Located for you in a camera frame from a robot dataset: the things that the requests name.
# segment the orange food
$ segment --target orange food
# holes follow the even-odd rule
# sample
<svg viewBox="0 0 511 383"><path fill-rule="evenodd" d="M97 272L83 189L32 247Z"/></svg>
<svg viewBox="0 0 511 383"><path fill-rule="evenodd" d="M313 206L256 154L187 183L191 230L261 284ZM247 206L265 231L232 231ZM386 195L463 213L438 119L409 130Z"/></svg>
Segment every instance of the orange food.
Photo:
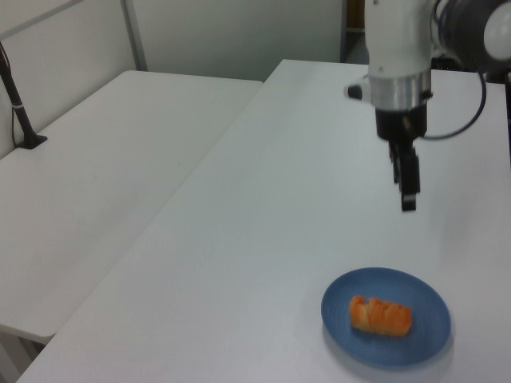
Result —
<svg viewBox="0 0 511 383"><path fill-rule="evenodd" d="M378 298L355 295L350 302L351 325L359 330L404 337L412 326L412 311L409 307Z"/></svg>

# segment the white table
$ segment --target white table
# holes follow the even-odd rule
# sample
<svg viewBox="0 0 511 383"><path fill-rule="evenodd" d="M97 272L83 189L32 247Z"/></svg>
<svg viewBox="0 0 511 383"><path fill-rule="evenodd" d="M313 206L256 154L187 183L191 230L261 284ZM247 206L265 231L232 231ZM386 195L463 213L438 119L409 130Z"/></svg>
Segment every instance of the white table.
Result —
<svg viewBox="0 0 511 383"><path fill-rule="evenodd" d="M343 98L365 67L285 61L20 380L503 382L511 372L511 172L504 89L456 140L418 142L402 214L374 112ZM478 106L434 73L430 131ZM454 345L406 372L337 349L320 303L341 274L393 267L433 286Z"/></svg>
<svg viewBox="0 0 511 383"><path fill-rule="evenodd" d="M261 84L126 72L0 161L0 330L47 342Z"/></svg>

